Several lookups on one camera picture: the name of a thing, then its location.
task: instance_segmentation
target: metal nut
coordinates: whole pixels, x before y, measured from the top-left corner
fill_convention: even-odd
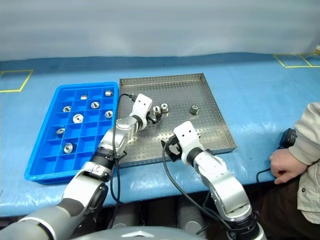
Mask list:
[[[162,111],[162,113],[166,114],[169,111],[168,104],[162,103],[161,104],[161,111]]]
[[[94,101],[93,103],[91,103],[90,107],[92,109],[97,109],[100,107],[100,103],[98,101]]]
[[[197,106],[197,105],[192,105],[191,107],[190,107],[190,113],[191,114],[193,114],[193,115],[197,115],[198,114],[198,112],[199,112],[199,107]]]
[[[65,133],[65,128],[59,128],[55,133],[58,135],[58,136],[61,136]]]
[[[155,115],[155,116],[158,116],[161,114],[161,108],[159,106],[154,106],[152,108],[152,111],[153,111],[153,115]]]
[[[112,97],[112,96],[114,95],[114,93],[113,93],[111,90],[106,90],[106,91],[104,92],[104,95],[105,95],[106,97]]]
[[[64,145],[63,151],[64,151],[65,154],[70,154],[73,149],[74,149],[74,146],[72,145],[72,143],[67,142],[67,143]]]
[[[106,112],[104,113],[104,116],[105,116],[107,119],[112,118],[113,115],[114,115],[114,112],[111,111],[111,110],[106,111]]]
[[[84,121],[84,116],[82,116],[82,114],[76,114],[73,116],[72,121],[75,124],[81,124]]]
[[[63,109],[62,109],[62,112],[64,113],[68,113],[71,111],[71,106],[65,106]]]
[[[87,100],[88,99],[88,95],[81,95],[80,99],[81,100]]]

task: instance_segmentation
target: silver robot arm segment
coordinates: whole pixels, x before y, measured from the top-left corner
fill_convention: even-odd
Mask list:
[[[102,208],[108,193],[105,182],[110,180],[115,164],[114,155],[122,155],[133,135],[146,128],[152,103],[152,99],[139,94],[130,115],[116,121],[115,149],[112,144],[112,128],[102,138],[91,160],[83,165],[66,186],[58,205],[42,208],[9,225],[0,231],[0,239],[69,239],[87,216],[98,213]]]
[[[220,157],[205,151],[190,121],[173,130],[181,151],[181,160],[194,167],[204,185],[209,188],[219,215],[230,225],[236,239],[266,239],[262,227],[255,221],[252,206],[242,184],[229,173]]]

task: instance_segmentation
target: blue foam mat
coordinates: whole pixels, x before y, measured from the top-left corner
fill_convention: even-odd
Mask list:
[[[264,54],[1,62],[2,71],[20,69],[34,69],[24,89],[0,93],[2,217],[28,214],[61,200],[65,184],[47,186],[24,179],[39,129],[59,85],[204,73],[238,145],[233,152],[219,156],[243,184],[256,182],[256,173],[269,167],[269,156],[277,148],[282,132],[292,128],[307,104],[319,101],[320,97],[318,68],[284,68],[272,55]],[[206,190],[191,167],[180,161],[170,162],[168,167],[188,193]],[[120,175],[121,201],[125,203],[179,194],[161,163],[124,168]],[[274,178],[266,172],[260,179]],[[110,204],[114,201],[108,194],[104,205]]]

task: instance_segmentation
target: perforated metal tray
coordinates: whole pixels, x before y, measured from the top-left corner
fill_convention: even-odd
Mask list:
[[[144,94],[153,100],[153,106],[167,103],[169,112],[162,115],[157,124],[148,123],[128,143],[128,153],[120,161],[121,167],[129,167],[162,160],[161,140],[173,135],[173,129],[185,121],[191,121],[200,134],[200,142],[215,154],[233,151],[237,145],[231,136],[218,105],[203,73],[120,79],[120,93]],[[198,115],[189,112],[191,105],[199,107]],[[119,117],[132,110],[128,100],[121,100]]]

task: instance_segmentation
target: human hand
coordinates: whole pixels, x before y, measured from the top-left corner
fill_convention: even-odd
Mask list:
[[[302,174],[308,165],[296,159],[289,150],[278,149],[270,156],[270,168],[275,184],[283,184]]]

